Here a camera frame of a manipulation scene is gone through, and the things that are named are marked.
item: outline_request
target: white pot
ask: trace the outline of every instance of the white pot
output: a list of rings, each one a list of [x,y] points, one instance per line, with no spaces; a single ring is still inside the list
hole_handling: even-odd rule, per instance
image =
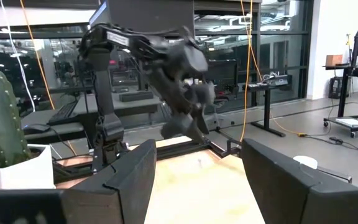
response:
[[[50,146],[29,144],[29,148],[43,149],[43,151],[36,158],[0,168],[0,190],[55,188]]]

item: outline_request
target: white wall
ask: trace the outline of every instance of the white wall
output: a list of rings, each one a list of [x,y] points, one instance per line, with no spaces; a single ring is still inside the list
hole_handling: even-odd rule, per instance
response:
[[[308,75],[308,99],[327,97],[328,82],[334,71],[326,71],[327,55],[343,54],[347,62],[348,48],[346,34],[358,31],[358,1],[354,0],[314,0],[313,25],[311,31],[310,61]],[[354,91],[358,91],[358,79],[354,78]]]
[[[6,12],[11,26],[27,25],[21,7],[6,7]],[[30,25],[41,25],[88,22],[94,10],[27,8],[26,12]],[[0,27],[3,26],[6,22],[0,7]]]

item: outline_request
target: computer mouse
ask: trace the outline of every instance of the computer mouse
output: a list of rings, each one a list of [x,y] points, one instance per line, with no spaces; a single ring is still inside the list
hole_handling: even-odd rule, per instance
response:
[[[28,134],[40,134],[50,130],[50,126],[46,124],[28,124],[24,126],[24,135]]]

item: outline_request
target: keyboard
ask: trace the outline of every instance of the keyboard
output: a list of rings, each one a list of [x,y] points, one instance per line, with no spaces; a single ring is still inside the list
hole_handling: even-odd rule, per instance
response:
[[[76,105],[77,105],[76,101],[64,105],[62,108],[60,108],[60,110],[55,115],[53,115],[49,119],[48,125],[52,126],[52,125],[67,124],[73,122],[75,118],[71,117],[71,112],[73,112]]]

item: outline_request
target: box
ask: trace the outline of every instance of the box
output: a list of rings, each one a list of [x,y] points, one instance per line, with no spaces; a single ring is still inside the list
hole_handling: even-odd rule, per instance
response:
[[[326,66],[342,64],[342,55],[327,55]]]

